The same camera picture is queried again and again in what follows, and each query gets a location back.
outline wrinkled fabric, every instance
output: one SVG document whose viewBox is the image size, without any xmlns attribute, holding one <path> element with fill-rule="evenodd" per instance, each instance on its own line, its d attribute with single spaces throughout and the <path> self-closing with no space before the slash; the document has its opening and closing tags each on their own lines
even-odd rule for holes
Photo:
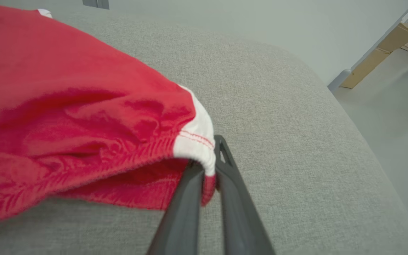
<svg viewBox="0 0 408 255">
<path fill-rule="evenodd" d="M 0 219 L 49 195 L 165 209 L 193 97 L 88 34 L 0 6 Z M 214 176 L 203 187 L 205 204 Z"/>
</svg>

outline red stitching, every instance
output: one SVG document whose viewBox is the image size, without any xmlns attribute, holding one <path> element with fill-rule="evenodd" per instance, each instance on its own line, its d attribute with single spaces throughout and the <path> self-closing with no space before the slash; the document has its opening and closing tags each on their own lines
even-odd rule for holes
<svg viewBox="0 0 408 255">
<path fill-rule="evenodd" d="M 191 138 L 191 137 L 187 137 L 187 136 L 184 136 L 184 135 L 181 135 L 181 134 L 179 134 L 179 136 L 185 137 L 185 138 L 187 138 L 187 139 L 190 139 L 190 140 L 193 140 L 193 141 L 196 141 L 196 142 L 199 142 L 199 143 L 202 143 L 202 144 L 204 144 L 206 147 L 208 147 L 209 149 L 214 150 L 214 148 L 212 148 L 209 144 L 207 144 L 207 143 L 205 143 L 205 142 L 203 142 L 203 141 L 201 141 L 201 140 L 193 139 L 193 138 Z"/>
<path fill-rule="evenodd" d="M 198 134 L 190 133 L 190 132 L 188 132 L 188 131 L 186 131 L 186 130 L 181 130 L 181 132 L 185 132 L 185 133 L 190 134 L 190 135 L 192 135 L 192 136 L 197 136 L 197 137 L 199 137 L 199 138 L 201 138 L 201 139 L 204 139 L 204 140 L 205 140 L 206 142 L 208 142 L 209 144 L 211 144 L 212 147 L 214 146 L 214 144 L 213 144 L 212 142 L 210 142 L 209 139 L 207 139 L 206 137 L 200 136 L 200 135 L 198 135 Z"/>
</svg>

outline gray floor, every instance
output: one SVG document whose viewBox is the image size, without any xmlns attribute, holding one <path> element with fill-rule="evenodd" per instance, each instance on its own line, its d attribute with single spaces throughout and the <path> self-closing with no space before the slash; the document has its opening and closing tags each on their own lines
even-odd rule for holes
<svg viewBox="0 0 408 255">
<path fill-rule="evenodd" d="M 335 92 L 408 209 L 408 52 L 396 50 L 354 89 Z"/>
</svg>

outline gray upholstery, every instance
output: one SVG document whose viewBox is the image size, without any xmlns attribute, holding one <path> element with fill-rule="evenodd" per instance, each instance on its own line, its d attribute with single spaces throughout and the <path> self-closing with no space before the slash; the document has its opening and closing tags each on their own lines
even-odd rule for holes
<svg viewBox="0 0 408 255">
<path fill-rule="evenodd" d="M 226 138 L 277 254 L 408 254 L 402 202 L 337 100 L 295 56 L 111 10 L 32 8 L 50 9 L 195 92 Z M 202 255 L 223 253 L 220 210 L 216 193 L 201 213 Z M 144 254 L 161 217 L 52 198 L 0 222 L 0 254 Z"/>
</svg>

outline white wall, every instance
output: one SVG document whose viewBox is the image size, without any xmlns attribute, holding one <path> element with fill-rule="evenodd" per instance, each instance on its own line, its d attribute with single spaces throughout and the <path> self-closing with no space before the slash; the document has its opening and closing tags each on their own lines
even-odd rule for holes
<svg viewBox="0 0 408 255">
<path fill-rule="evenodd" d="M 408 10 L 408 0 L 109 0 L 110 10 L 280 46 L 328 85 Z"/>
<path fill-rule="evenodd" d="M 408 210 L 408 52 L 396 50 L 335 97 L 368 142 Z"/>
</svg>

